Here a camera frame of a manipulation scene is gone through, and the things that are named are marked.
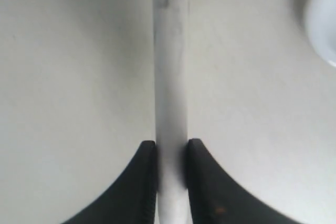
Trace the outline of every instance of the white tile floor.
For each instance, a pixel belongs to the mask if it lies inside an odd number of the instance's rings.
[[[336,219],[336,69],[302,0],[192,0],[190,137],[266,203]],[[0,223],[60,223],[154,136],[151,0],[0,0]]]

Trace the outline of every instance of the white pole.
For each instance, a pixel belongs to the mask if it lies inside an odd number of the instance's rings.
[[[189,216],[183,173],[187,142],[184,60],[188,7],[189,0],[153,0],[160,224],[186,224]]]

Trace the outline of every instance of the white surface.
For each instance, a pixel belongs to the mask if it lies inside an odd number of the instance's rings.
[[[183,174],[188,141],[185,73],[189,6],[190,0],[153,0],[157,203],[161,224],[186,224],[190,213]]]
[[[308,37],[316,52],[336,67],[336,3],[334,0],[309,0],[305,13]]]
[[[151,0],[0,0],[0,223],[60,223],[154,138]],[[192,0],[188,132],[250,192],[336,219],[336,71],[293,0]]]

